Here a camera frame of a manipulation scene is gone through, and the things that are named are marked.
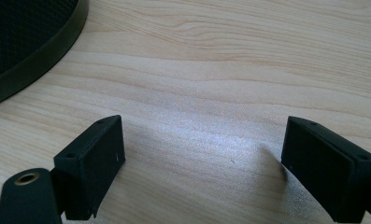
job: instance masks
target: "wood grain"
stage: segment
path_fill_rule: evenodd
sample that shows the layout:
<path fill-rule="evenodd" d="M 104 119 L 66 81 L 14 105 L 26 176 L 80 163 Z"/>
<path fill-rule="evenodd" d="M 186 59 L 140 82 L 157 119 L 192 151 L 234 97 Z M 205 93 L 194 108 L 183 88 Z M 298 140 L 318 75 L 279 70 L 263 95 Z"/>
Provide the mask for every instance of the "wood grain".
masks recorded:
<path fill-rule="evenodd" d="M 371 0 L 91 0 L 0 104 L 0 189 L 115 114 L 127 162 L 85 223 L 334 223 L 279 156 L 290 115 L 371 152 Z"/>

